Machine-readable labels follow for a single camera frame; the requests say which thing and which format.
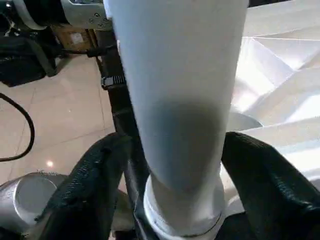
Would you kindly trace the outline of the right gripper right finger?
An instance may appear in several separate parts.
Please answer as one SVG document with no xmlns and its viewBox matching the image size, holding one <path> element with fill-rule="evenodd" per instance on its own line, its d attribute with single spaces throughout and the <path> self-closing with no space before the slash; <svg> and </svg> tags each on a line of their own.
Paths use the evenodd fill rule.
<svg viewBox="0 0 320 240">
<path fill-rule="evenodd" d="M 228 132 L 222 164 L 244 211 L 228 216 L 222 240 L 317 240 L 320 192 L 273 146 Z"/>
</svg>

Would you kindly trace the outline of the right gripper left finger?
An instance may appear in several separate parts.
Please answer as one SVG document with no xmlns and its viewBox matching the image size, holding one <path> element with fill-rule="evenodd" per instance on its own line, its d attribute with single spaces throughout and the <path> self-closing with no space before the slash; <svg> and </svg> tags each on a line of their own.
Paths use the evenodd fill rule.
<svg viewBox="0 0 320 240">
<path fill-rule="evenodd" d="M 107 240 L 131 151 L 131 138 L 116 132 L 89 147 L 36 218 L 35 239 Z"/>
</svg>

